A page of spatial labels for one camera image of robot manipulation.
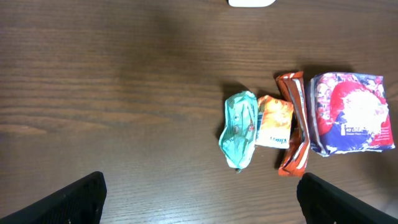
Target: wood grain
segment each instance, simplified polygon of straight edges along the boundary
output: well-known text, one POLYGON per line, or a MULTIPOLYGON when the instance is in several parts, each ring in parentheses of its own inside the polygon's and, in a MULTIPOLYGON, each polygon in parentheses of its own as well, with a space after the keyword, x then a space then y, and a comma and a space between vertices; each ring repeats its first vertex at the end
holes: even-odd
MULTIPOLYGON (((397 139, 397 26, 393 0, 0 1, 0 217, 100 170, 102 223, 303 223, 277 151, 228 168, 223 99, 278 95, 284 70, 384 75, 397 139)), ((397 153, 308 171, 397 215, 397 153)))

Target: orange candy wrapper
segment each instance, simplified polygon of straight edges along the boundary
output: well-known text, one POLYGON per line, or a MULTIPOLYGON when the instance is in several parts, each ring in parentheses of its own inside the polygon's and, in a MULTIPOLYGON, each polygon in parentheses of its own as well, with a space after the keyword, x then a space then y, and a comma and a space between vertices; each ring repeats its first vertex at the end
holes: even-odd
POLYGON ((292 126, 293 104, 271 96, 258 99, 259 129, 256 144, 258 146, 289 148, 292 126))
POLYGON ((304 175, 310 150, 310 134, 307 124, 307 107, 303 85, 303 72, 288 73, 276 78, 276 82, 285 99, 294 105, 297 128, 290 138, 290 146, 285 153, 284 161, 279 167, 281 176, 304 175))

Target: wrapped snack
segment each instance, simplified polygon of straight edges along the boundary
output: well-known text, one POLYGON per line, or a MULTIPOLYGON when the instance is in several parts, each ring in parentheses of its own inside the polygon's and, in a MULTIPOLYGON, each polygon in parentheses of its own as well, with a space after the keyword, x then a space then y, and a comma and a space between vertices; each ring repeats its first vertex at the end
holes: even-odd
POLYGON ((256 144, 259 146, 289 148, 293 104, 263 96, 258 100, 259 125, 256 144))
POLYGON ((246 168, 254 153, 257 133, 257 99, 250 91, 225 101, 225 128, 218 142, 231 168, 246 168))
POLYGON ((306 91, 311 148, 321 156, 395 148, 383 77, 330 72, 306 91))
POLYGON ((303 87, 303 72, 288 73, 276 78, 285 99, 294 105, 297 128, 290 139, 290 147, 279 167, 279 175, 303 176, 307 166, 310 137, 307 126, 307 109, 303 87))

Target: teal candy wrapper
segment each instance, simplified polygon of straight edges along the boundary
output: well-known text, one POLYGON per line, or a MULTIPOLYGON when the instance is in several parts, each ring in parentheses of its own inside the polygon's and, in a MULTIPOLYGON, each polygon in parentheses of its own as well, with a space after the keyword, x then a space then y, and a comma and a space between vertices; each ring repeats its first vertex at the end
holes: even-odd
POLYGON ((254 153, 257 134, 257 99, 250 91, 225 101, 225 128, 218 142, 231 168, 246 168, 254 153))

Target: black object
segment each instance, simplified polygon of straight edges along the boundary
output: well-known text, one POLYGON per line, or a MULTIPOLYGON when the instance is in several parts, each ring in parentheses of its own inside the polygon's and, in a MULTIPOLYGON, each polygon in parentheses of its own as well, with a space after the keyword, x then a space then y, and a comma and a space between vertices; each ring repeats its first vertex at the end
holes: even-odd
POLYGON ((306 173, 297 186, 297 199, 308 224, 398 223, 398 220, 306 173))
POLYGON ((98 224, 105 197, 104 175, 97 171, 0 219, 0 224, 98 224))

